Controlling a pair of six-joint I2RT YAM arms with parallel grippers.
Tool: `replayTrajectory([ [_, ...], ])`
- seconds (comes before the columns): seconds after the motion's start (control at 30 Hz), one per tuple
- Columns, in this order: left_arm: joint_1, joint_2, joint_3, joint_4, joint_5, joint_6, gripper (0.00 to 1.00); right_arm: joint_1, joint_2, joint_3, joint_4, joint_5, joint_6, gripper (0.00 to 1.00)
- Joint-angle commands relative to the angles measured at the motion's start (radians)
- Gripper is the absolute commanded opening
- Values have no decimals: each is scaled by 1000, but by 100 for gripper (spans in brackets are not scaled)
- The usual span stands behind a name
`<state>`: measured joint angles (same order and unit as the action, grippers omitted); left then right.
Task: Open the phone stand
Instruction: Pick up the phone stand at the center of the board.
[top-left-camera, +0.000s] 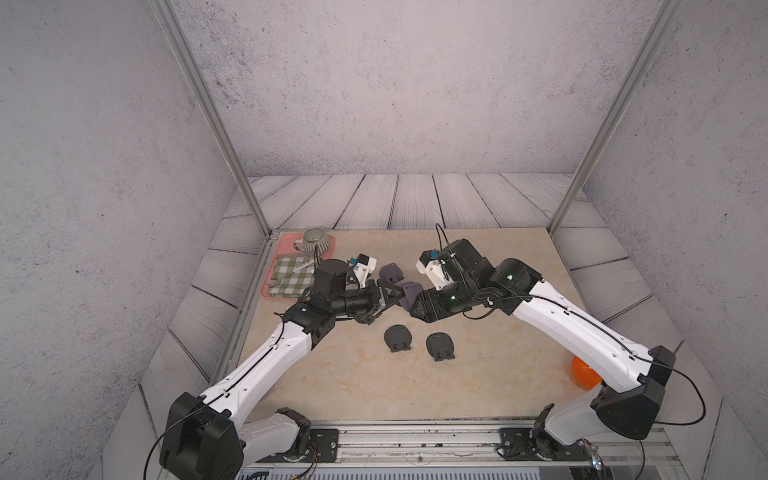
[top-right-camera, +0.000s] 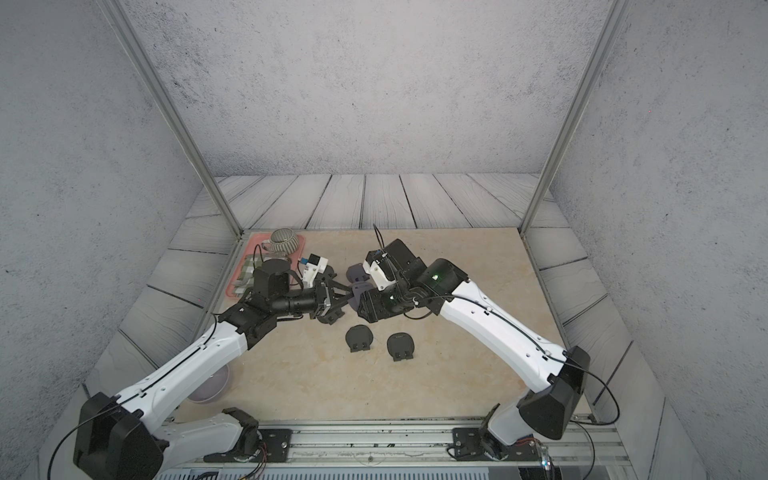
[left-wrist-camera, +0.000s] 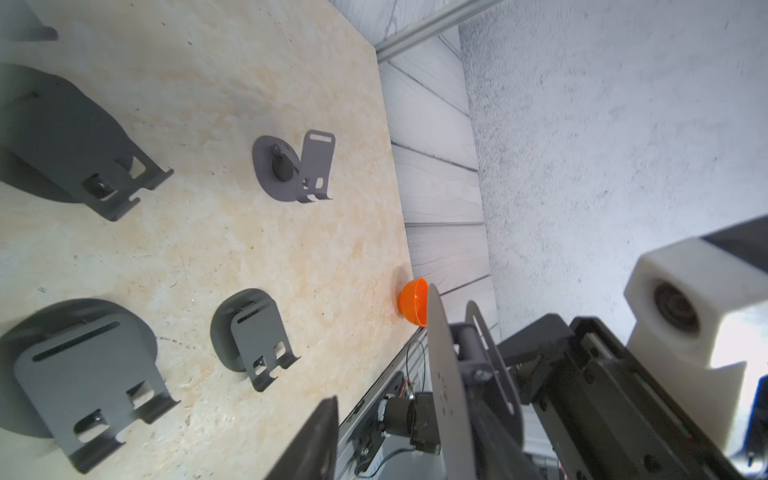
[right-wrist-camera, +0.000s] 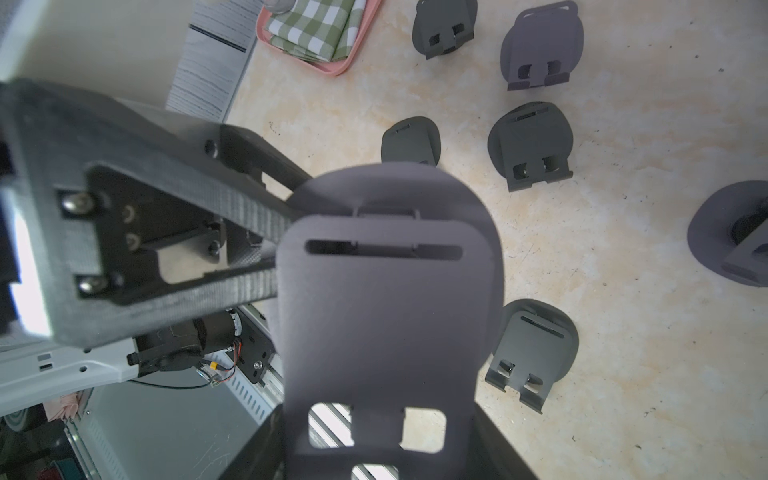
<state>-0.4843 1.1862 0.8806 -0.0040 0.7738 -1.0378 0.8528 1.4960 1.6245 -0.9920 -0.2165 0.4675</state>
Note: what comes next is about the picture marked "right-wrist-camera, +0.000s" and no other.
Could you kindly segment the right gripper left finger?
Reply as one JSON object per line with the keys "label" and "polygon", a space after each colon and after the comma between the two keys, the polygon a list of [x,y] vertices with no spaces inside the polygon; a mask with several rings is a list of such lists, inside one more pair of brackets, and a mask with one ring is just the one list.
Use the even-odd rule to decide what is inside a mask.
{"label": "right gripper left finger", "polygon": [[284,415],[278,405],[220,474],[220,480],[284,478]]}

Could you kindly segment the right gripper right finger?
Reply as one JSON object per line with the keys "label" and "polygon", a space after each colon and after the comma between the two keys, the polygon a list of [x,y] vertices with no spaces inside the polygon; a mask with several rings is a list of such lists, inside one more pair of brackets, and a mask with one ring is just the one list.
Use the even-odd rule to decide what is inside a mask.
{"label": "right gripper right finger", "polygon": [[467,452],[467,478],[471,480],[537,480],[485,411],[474,405]]}

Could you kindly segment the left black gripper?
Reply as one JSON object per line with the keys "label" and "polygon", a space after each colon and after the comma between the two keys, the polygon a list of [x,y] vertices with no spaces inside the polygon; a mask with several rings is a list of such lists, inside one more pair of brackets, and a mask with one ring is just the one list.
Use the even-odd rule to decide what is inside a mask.
{"label": "left black gripper", "polygon": [[1,326],[96,347],[277,295],[266,174],[312,176],[255,132],[182,139],[112,98],[1,87]]}

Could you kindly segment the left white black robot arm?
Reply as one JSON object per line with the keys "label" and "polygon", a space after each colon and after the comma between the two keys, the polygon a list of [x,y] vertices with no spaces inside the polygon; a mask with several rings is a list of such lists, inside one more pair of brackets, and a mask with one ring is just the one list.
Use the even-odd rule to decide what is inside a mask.
{"label": "left white black robot arm", "polygon": [[160,371],[234,369],[241,305],[309,176],[258,134],[30,79],[1,86],[1,411]]}

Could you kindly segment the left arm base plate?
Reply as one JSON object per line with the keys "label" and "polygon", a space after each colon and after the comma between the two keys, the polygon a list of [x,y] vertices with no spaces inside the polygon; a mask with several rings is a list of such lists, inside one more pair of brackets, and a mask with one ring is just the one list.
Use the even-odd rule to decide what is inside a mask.
{"label": "left arm base plate", "polygon": [[241,322],[238,368],[252,384],[262,383],[276,355],[266,318],[252,305],[236,307],[234,312]]}

